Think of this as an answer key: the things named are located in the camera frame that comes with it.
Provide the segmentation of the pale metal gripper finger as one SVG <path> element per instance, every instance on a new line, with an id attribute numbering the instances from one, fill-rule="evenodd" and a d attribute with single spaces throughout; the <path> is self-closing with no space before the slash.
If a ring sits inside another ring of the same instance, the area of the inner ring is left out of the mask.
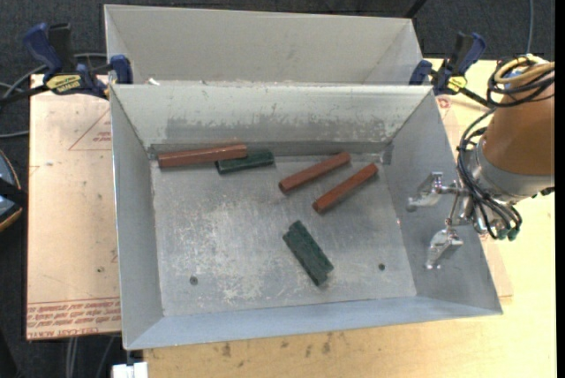
<path id="1" fill-rule="evenodd" d="M 414 212 L 418 208 L 431 207 L 441 198 L 443 173 L 431 172 L 418 186 L 416 192 L 408 197 L 406 210 Z"/>
<path id="2" fill-rule="evenodd" d="M 433 235 L 427 249 L 426 269 L 431 270 L 438 268 L 441 265 L 441 259 L 447 259 L 462 245 L 463 240 L 455 230 L 446 228 L 437 231 Z"/>

